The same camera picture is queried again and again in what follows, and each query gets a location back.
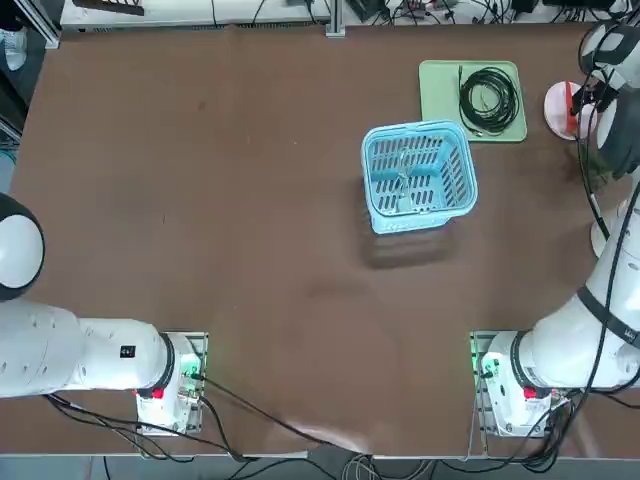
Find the coiled black cable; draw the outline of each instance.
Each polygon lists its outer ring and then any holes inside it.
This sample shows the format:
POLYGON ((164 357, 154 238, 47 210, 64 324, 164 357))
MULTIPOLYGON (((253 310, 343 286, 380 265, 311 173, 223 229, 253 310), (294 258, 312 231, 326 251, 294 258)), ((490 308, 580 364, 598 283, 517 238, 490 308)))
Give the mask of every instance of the coiled black cable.
POLYGON ((458 88, 460 119, 469 131, 479 137, 500 135, 513 123, 520 112, 518 90, 509 76, 499 68, 486 67, 473 72, 463 83, 462 65, 460 65, 458 88), (492 91, 498 98, 497 103, 488 106, 483 100, 484 109, 474 105, 473 91, 476 87, 492 91))

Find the green tray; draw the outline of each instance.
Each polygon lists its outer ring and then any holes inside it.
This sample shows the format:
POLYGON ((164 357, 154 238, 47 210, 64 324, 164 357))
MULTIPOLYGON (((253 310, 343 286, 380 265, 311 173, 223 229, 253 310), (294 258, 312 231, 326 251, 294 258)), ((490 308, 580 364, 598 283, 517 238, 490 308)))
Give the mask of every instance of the green tray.
MULTIPOLYGON (((522 89, 518 78, 518 68, 512 62, 490 61, 438 61, 426 60, 420 64, 420 105, 423 120, 451 120, 459 123, 467 131, 470 142, 521 142, 527 137, 527 121, 524 116, 522 103, 522 89), (518 90, 520 111, 509 128, 497 136, 479 137, 470 132, 460 120, 458 110, 458 67, 462 65, 462 81, 464 82, 473 72, 485 67, 497 67, 504 71, 518 90)), ((479 89, 475 89, 474 105, 480 103, 479 89)), ((484 89, 484 101, 491 105, 495 101, 495 94, 484 89)))

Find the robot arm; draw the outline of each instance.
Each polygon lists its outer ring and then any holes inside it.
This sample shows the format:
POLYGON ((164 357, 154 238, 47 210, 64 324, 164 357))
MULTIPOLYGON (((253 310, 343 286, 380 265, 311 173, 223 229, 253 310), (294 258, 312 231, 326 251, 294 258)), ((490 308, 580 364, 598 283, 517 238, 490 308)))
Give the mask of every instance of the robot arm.
POLYGON ((0 398, 135 390, 140 421, 197 430, 201 385, 186 373, 202 373, 203 359, 189 338, 16 299, 38 278, 44 252, 33 214, 0 194, 0 398))
MULTIPOLYGON (((581 66, 601 80, 606 96, 598 110, 597 145, 614 178, 630 174, 640 181, 640 30, 627 26, 596 27, 581 49, 581 66)), ((574 96, 582 101, 583 95, 574 96)), ((613 257, 625 235, 614 280, 610 315, 594 388, 629 382, 640 368, 640 205, 623 202, 609 216, 611 236, 593 273, 560 309, 527 332, 500 332, 482 360, 482 371, 494 406, 497 433, 525 435, 548 411, 553 389, 587 386, 607 317, 604 307, 613 257), (633 209, 622 232, 623 218, 633 209)), ((592 237, 601 235, 598 227, 592 237)))

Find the brown tabletop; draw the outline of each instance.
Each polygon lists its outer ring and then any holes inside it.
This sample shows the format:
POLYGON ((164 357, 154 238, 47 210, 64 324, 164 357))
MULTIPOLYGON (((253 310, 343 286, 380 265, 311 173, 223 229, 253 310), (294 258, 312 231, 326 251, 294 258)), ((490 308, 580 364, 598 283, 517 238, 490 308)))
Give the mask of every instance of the brown tabletop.
MULTIPOLYGON (((584 28, 66 38, 47 54, 13 184, 47 239, 28 297, 80 316, 208 331, 209 375, 343 446, 464 455, 469 332, 531 327, 595 263, 574 146, 542 116, 551 84, 583 78, 584 28), (360 143, 372 127, 420 119, 425 59, 515 62, 528 137, 473 145, 479 199, 469 215, 437 232, 376 238, 360 143)), ((309 446, 208 394, 237 449, 309 446)), ((74 398, 135 416, 130 393, 74 398)), ((593 399, 580 420, 566 455, 640 453, 624 438, 640 428, 638 415, 593 399)), ((1 452, 132 451, 38 398, 3 400, 0 422, 12 432, 0 436, 1 452)), ((210 419, 205 430, 218 438, 210 419)), ((490 453, 513 448, 494 445, 490 453)))

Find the plastic basket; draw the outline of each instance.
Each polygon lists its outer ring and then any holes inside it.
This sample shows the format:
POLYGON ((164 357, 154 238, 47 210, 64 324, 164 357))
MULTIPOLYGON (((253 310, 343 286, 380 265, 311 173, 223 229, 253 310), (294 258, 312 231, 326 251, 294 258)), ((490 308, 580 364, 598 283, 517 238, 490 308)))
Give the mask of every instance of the plastic basket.
POLYGON ((374 128, 362 142, 362 170, 379 234, 439 227, 478 198, 467 136, 449 121, 374 128))

